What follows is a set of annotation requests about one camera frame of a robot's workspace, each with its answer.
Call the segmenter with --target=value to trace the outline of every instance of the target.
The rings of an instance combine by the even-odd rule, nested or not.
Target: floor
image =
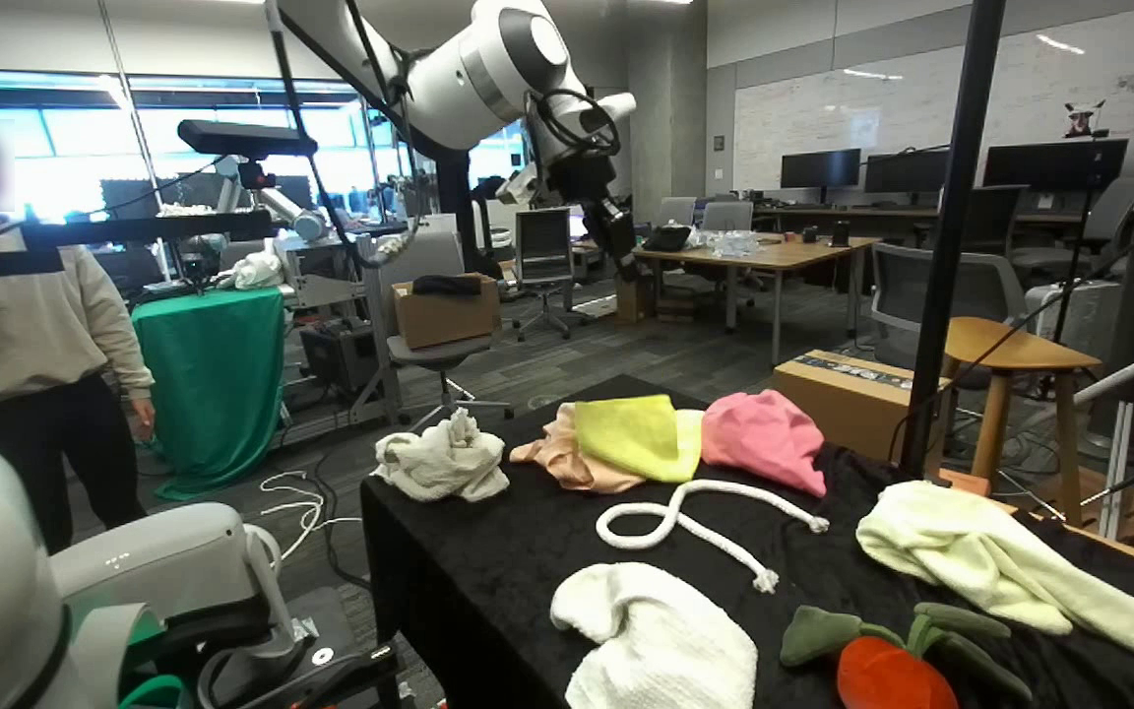
[[[528,314],[528,307],[537,305],[508,305],[508,319]],[[872,336],[841,344],[841,330],[848,330],[841,311],[848,307],[840,293],[828,293],[814,284],[788,289],[788,323],[784,323],[788,352],[809,352],[809,348],[877,352]],[[698,314],[654,319],[654,323],[589,319],[589,323],[580,323],[567,344],[557,330],[530,330],[525,344],[505,338],[490,355],[475,355],[473,361],[466,361],[455,369],[455,383],[466,383],[473,394],[490,403],[512,403],[512,404],[537,410],[537,404],[560,403],[564,394],[576,394],[583,385],[595,385],[617,376],[651,380],[651,383],[714,403],[718,394],[727,394],[727,391],[764,385],[767,369],[773,369],[767,314],[764,314],[764,299],[756,299],[743,311],[738,330],[723,330],[722,311],[714,307]],[[433,403],[433,380],[407,376],[403,385],[407,385],[410,404]],[[373,443],[389,429],[399,427],[365,419],[365,427],[347,427],[307,447],[280,448],[242,485],[214,494],[214,502],[242,508],[249,523],[259,523],[282,548],[295,548],[291,540],[299,540],[299,523],[302,523],[299,508],[291,511],[272,511],[272,508],[318,502],[314,490],[318,485],[328,490],[322,517],[328,521],[341,517],[347,523],[307,536],[282,559],[280,582],[295,613],[318,613],[318,624],[328,617],[331,628],[339,624],[341,628],[339,638],[347,647],[373,647],[370,595],[364,590],[364,576],[365,576],[364,523],[356,521],[356,511],[358,511],[358,485],[373,466]],[[1020,471],[1045,470],[1047,437],[1017,437],[1017,447],[1003,453],[1003,466],[1017,466]],[[140,495],[159,504],[154,494],[160,477],[146,471],[140,485],[146,485]],[[407,662],[403,691],[413,693],[413,703],[407,705],[436,705],[440,691],[428,676],[428,671],[413,659],[413,649],[403,647],[403,662]]]

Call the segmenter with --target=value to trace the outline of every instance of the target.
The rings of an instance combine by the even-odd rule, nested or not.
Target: yellow cloth
[[[585,456],[651,479],[688,479],[701,461],[701,410],[672,410],[671,394],[576,404]]]

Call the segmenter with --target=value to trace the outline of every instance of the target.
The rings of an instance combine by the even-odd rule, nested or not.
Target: orange object
[[[840,703],[848,709],[957,709],[954,685],[931,662],[877,636],[841,647]]]

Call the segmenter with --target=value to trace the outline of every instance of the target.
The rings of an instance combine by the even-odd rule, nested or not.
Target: white cloth
[[[954,586],[996,617],[1045,636],[1079,624],[1134,649],[1134,595],[1079,570],[983,495],[931,479],[890,485],[854,540],[877,562]]]
[[[571,709],[753,709],[756,642],[677,576],[583,567],[560,582],[553,624],[600,642],[567,680]]]
[[[80,383],[110,366],[121,391],[154,385],[127,299],[88,247],[63,247],[63,272],[0,276],[0,403]]]
[[[723,494],[723,495],[753,495],[759,504],[773,504],[797,521],[802,521],[814,536],[831,528],[831,521],[810,517],[781,495],[773,495],[767,490],[753,490],[753,485],[734,485],[734,479],[688,479],[677,485],[671,504],[616,504],[600,517],[595,531],[601,536],[601,544],[622,548],[622,553],[641,553],[641,548],[658,548],[663,540],[671,540],[671,531],[681,523],[688,536],[722,548],[723,557],[734,557],[738,562],[753,567],[753,586],[759,595],[773,595],[781,576],[773,567],[764,567],[753,553],[743,553],[739,544],[734,544],[727,536],[714,531],[707,523],[698,523],[694,517],[681,511],[684,495],[694,494]],[[658,517],[658,523],[644,536],[617,536],[609,523],[617,517]]]
[[[505,443],[482,432],[467,410],[428,427],[425,432],[389,432],[373,443],[378,470],[386,485],[403,490],[410,502],[490,502],[512,479],[500,471]]]

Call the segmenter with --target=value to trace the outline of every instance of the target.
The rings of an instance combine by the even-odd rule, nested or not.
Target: person
[[[20,247],[0,218],[0,252]],[[46,553],[74,540],[63,461],[106,528],[146,517],[129,419],[154,429],[154,376],[118,289],[88,247],[59,247],[59,260],[59,272],[0,276],[0,456]]]

